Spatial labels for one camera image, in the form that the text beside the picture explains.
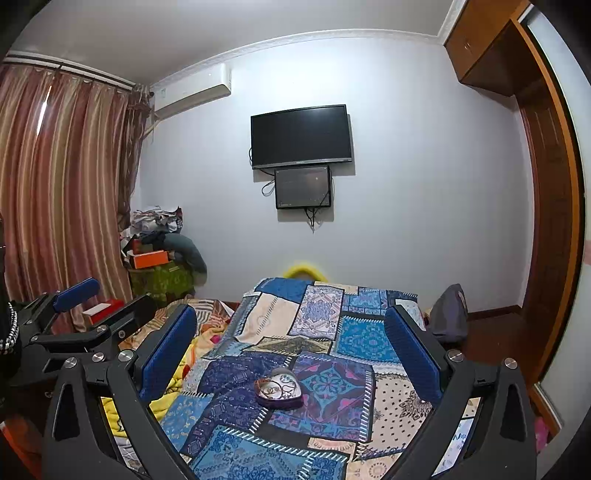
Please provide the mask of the yellow round object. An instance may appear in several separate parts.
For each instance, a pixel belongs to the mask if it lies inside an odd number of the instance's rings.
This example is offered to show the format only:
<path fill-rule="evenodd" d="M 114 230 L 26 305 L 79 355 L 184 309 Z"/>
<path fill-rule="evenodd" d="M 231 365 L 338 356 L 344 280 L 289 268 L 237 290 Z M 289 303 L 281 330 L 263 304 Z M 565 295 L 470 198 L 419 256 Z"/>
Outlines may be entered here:
<path fill-rule="evenodd" d="M 307 262 L 301 262 L 290 266 L 283 272 L 283 278 L 311 280 L 312 282 L 328 282 L 327 276 L 322 274 L 320 270 L 314 265 Z"/>

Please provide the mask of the white air conditioner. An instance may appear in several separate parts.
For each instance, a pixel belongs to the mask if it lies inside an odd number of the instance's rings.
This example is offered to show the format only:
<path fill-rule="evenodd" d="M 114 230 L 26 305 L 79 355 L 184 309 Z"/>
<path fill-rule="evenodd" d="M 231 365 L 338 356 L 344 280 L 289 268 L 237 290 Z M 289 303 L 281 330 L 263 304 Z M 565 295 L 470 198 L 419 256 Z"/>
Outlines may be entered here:
<path fill-rule="evenodd" d="M 152 86 L 157 120 L 231 95 L 231 70 L 221 63 L 204 70 L 163 80 Z"/>

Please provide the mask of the pile of clothes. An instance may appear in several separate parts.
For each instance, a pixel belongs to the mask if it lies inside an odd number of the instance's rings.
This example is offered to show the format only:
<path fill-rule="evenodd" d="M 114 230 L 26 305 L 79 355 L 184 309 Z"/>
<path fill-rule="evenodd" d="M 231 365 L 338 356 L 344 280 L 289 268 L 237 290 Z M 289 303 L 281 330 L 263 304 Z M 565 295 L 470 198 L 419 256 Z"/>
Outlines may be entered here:
<path fill-rule="evenodd" d="M 183 226 L 181 207 L 165 210 L 159 206 L 131 213 L 130 225 L 119 234 L 119 244 L 124 248 L 132 239 L 153 232 L 179 233 Z"/>

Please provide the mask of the striped red curtain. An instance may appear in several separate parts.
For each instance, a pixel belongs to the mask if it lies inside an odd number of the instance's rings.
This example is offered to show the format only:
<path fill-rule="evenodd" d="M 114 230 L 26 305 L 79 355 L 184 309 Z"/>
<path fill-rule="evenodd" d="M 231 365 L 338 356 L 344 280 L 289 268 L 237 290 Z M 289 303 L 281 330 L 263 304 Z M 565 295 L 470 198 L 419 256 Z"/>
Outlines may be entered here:
<path fill-rule="evenodd" d="M 132 297 L 119 234 L 130 224 L 148 92 L 57 69 L 1 67 L 5 281 L 26 303 L 93 277 Z"/>

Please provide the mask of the green patterned box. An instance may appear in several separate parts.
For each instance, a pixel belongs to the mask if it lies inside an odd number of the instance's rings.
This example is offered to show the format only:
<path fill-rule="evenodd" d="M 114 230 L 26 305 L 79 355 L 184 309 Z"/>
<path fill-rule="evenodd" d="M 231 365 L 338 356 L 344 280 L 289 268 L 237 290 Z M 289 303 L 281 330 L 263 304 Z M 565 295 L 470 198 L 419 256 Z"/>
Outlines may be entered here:
<path fill-rule="evenodd" d="M 135 297 L 148 295 L 158 305 L 165 306 L 194 292 L 192 271 L 182 262 L 128 271 Z"/>

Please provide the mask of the blue patchwork patterned cloth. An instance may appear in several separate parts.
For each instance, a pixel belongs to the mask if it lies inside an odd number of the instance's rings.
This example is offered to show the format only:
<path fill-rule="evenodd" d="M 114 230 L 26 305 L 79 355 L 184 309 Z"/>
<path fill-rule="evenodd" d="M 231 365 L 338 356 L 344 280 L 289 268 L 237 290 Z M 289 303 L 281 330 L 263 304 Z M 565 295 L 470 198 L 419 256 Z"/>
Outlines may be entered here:
<path fill-rule="evenodd" d="M 423 322 L 414 293 L 260 281 L 189 369 L 164 433 L 200 479 L 384 478 L 433 410 L 387 338 L 396 306 Z M 300 408 L 256 402 L 276 368 L 297 376 Z"/>

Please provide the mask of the small black wall monitor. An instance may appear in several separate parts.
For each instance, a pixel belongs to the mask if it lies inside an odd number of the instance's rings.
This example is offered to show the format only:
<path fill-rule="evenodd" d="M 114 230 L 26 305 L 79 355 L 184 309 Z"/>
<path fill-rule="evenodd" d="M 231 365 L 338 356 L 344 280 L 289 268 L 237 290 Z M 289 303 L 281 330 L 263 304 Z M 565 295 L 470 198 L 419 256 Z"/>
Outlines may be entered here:
<path fill-rule="evenodd" d="M 276 208 L 315 209 L 332 205 L 332 174 L 328 165 L 283 168 L 274 175 Z"/>

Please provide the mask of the wooden overhead cabinet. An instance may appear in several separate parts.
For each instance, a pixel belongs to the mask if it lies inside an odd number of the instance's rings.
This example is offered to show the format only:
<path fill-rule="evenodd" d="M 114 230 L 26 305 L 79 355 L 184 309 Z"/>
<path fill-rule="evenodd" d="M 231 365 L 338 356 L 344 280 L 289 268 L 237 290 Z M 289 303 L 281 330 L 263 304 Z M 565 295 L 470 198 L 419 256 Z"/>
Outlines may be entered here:
<path fill-rule="evenodd" d="M 466 3 L 445 43 L 462 84 L 510 97 L 541 77 L 514 21 L 526 5 L 525 1 Z"/>

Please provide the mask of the red and white box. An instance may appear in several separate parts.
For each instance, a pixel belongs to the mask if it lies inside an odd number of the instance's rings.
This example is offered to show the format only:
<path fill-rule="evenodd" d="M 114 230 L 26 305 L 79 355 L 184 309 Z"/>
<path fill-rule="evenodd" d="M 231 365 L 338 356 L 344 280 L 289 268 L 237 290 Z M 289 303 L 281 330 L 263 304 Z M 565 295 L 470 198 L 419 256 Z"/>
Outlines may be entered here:
<path fill-rule="evenodd" d="M 85 320 L 88 320 L 91 325 L 96 325 L 123 306 L 124 302 L 122 300 L 110 299 L 84 310 L 82 316 Z"/>

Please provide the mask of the purple heart-shaped jewelry box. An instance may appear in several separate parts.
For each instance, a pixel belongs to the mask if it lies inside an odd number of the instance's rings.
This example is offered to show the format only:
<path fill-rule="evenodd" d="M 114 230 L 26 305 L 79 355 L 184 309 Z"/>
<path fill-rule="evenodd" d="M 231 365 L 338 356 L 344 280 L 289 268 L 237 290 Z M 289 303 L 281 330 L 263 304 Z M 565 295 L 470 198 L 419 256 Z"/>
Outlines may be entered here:
<path fill-rule="evenodd" d="M 293 371 L 276 368 L 254 382 L 256 402 L 273 410 L 293 410 L 304 405 L 303 389 Z"/>

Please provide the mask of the black wall television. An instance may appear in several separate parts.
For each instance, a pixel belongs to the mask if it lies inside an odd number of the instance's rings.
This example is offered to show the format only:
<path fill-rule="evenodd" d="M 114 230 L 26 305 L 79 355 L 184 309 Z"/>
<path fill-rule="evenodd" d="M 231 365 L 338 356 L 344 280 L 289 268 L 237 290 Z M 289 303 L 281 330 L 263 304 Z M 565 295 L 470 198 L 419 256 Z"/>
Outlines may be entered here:
<path fill-rule="evenodd" d="M 250 119 L 254 169 L 353 160 L 346 105 L 325 105 L 254 115 Z"/>

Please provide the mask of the orange shoe box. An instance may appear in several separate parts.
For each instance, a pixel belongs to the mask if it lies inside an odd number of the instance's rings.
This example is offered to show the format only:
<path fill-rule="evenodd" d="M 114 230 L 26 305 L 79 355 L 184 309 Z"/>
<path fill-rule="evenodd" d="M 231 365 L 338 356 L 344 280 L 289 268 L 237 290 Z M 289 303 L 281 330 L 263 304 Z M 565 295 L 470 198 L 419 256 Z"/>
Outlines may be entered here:
<path fill-rule="evenodd" d="M 140 254 L 130 252 L 128 259 L 132 269 L 140 270 L 167 264 L 169 262 L 169 255 L 163 250 Z"/>

